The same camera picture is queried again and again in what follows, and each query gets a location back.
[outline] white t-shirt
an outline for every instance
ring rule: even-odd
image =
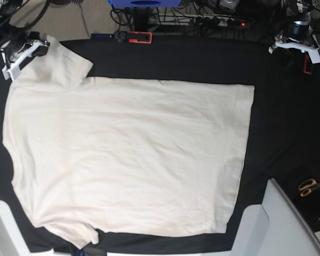
[[[48,40],[12,83],[3,129],[32,224],[78,248],[95,229],[224,233],[254,86],[85,78],[92,63]]]

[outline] white bracket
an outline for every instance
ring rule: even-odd
[[[275,42],[276,47],[285,48],[285,49],[298,49],[302,53],[308,52],[310,60],[313,64],[320,63],[320,45],[319,48],[314,48],[313,46],[306,46],[299,43],[289,42],[284,43],[282,41]]]
[[[16,80],[21,73],[20,64],[26,59],[27,57],[32,57],[33,52],[35,52],[40,46],[47,46],[48,42],[40,41],[40,40],[31,40],[29,42],[29,48],[23,48],[20,52],[13,53],[9,59],[7,59],[5,53],[5,47],[9,44],[10,41],[5,43],[1,48],[1,55],[5,63],[5,67],[2,69],[2,73],[6,80],[12,79],[12,81]]]

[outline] floor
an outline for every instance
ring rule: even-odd
[[[23,27],[32,22],[40,13],[44,3],[45,0],[31,0],[16,13],[11,24]],[[111,7],[107,0],[86,0],[82,7],[89,33],[113,33],[117,29],[117,25],[110,17]],[[33,30],[47,33],[60,41],[88,38],[81,9],[77,4],[50,5]]]

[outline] orange scissors handle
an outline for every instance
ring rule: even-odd
[[[315,184],[317,184],[316,180],[315,179],[309,179],[309,180],[305,180],[303,183],[301,183],[299,185],[299,190],[300,191],[303,191],[305,190],[306,188],[309,188],[311,186],[314,186]]]
[[[300,196],[308,196],[313,191],[316,191],[320,188],[320,183],[316,182],[315,179],[305,180],[299,185]]]

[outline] wire bundle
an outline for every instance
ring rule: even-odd
[[[25,3],[23,3],[19,8],[17,8],[11,15],[9,15],[4,21],[2,21],[0,23],[0,28],[5,25],[7,22],[9,22],[9,20],[13,17],[13,15],[15,15],[21,8],[23,8],[26,4],[28,4],[31,0],[27,0]],[[49,7],[50,5],[50,0],[46,0],[45,2],[45,5],[43,7],[43,9],[41,10],[40,14],[36,17],[36,19],[31,22],[29,25],[23,27],[23,28],[20,28],[22,30],[29,30],[31,29],[35,24],[37,24],[40,19],[43,17],[43,15],[45,14],[47,8]]]
[[[193,36],[200,36],[200,37],[210,37],[215,35],[221,35],[222,38],[226,38],[228,36],[228,32],[231,31],[233,34],[234,39],[240,39],[242,36],[242,39],[245,39],[244,31],[237,29],[235,26],[228,26],[226,28],[218,26],[220,23],[219,18],[224,18],[225,20],[230,20],[230,15],[228,14],[221,14],[219,15],[219,18],[209,18],[206,17],[208,11],[205,9],[208,7],[213,13],[216,13],[216,9],[214,9],[211,6],[208,6],[208,2],[205,0],[198,0],[198,4],[194,1],[192,5],[185,6],[181,8],[171,8],[171,11],[167,13],[167,8],[165,8],[165,13],[163,16],[163,21],[177,23],[178,25],[181,24],[187,24],[189,19],[189,24],[193,26],[193,29],[186,30],[183,29],[182,32],[184,35],[193,35]],[[188,16],[187,14],[184,14],[182,11],[183,9],[186,10],[186,13],[190,13],[188,11],[188,8],[191,9],[191,7],[194,7],[195,13],[200,15],[200,17],[192,17]],[[166,17],[174,17],[174,20],[168,21],[166,20]]]
[[[129,26],[130,31],[134,30],[132,24],[132,13],[129,8],[118,9],[112,5],[110,16],[114,22],[118,24],[117,31],[120,31],[122,26]]]

